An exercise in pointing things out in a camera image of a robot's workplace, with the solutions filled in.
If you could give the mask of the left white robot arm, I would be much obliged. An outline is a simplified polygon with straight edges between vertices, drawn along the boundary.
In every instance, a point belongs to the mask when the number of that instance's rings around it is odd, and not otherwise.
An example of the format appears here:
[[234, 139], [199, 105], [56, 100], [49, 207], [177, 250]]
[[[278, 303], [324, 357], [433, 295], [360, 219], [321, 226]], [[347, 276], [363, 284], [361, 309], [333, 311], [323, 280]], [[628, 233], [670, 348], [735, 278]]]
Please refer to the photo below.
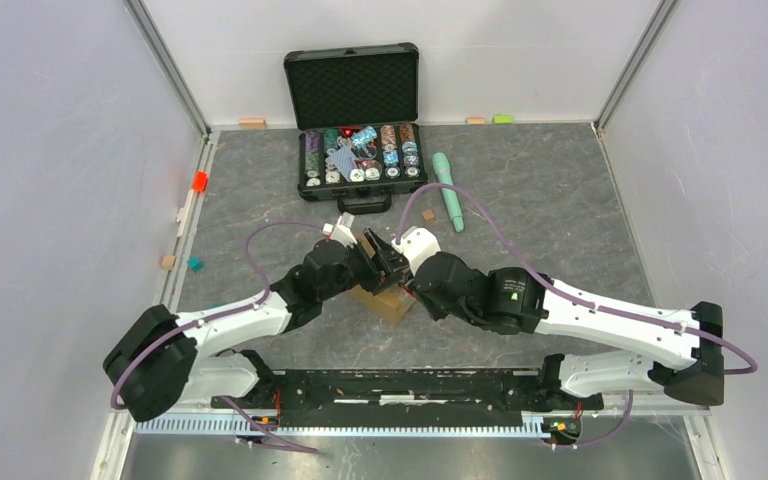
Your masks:
[[243, 354], [223, 351], [249, 340], [299, 329], [323, 304], [355, 287], [378, 293], [404, 281], [409, 261], [371, 230], [356, 238], [339, 227], [300, 264], [256, 295], [207, 310], [173, 313], [163, 304], [143, 311], [102, 363], [110, 403], [148, 421], [179, 403], [218, 396], [266, 405], [273, 379]]

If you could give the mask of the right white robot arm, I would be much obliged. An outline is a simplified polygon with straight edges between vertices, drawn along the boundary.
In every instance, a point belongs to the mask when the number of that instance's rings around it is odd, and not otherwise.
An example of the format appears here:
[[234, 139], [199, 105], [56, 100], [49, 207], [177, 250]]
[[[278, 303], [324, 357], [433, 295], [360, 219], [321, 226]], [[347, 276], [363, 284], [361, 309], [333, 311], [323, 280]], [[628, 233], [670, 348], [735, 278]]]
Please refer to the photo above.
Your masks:
[[659, 310], [592, 295], [521, 267], [483, 273], [438, 252], [411, 264], [409, 288], [434, 320], [454, 316], [499, 335], [568, 336], [607, 353], [547, 356], [537, 392], [551, 408], [609, 391], [662, 391], [687, 404], [724, 402], [722, 309]]

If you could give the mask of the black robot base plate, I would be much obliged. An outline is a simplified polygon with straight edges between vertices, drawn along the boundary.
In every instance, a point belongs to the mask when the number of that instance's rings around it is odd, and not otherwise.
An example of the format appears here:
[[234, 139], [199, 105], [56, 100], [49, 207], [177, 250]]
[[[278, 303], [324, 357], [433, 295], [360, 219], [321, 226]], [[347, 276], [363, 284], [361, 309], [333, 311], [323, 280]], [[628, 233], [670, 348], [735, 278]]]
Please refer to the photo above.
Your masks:
[[243, 351], [259, 378], [242, 397], [220, 394], [214, 408], [272, 409], [280, 427], [514, 427], [524, 412], [600, 410], [600, 394], [579, 399], [511, 368], [287, 369], [276, 372]]

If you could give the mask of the brown cardboard express box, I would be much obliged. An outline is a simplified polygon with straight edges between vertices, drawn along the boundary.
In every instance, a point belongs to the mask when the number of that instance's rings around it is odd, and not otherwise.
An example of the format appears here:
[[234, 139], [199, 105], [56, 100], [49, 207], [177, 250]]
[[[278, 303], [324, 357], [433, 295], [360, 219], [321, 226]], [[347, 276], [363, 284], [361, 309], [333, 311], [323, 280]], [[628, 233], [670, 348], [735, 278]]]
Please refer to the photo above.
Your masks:
[[348, 294], [392, 326], [398, 326], [416, 303], [415, 298], [399, 286], [389, 287], [377, 295], [356, 286]]

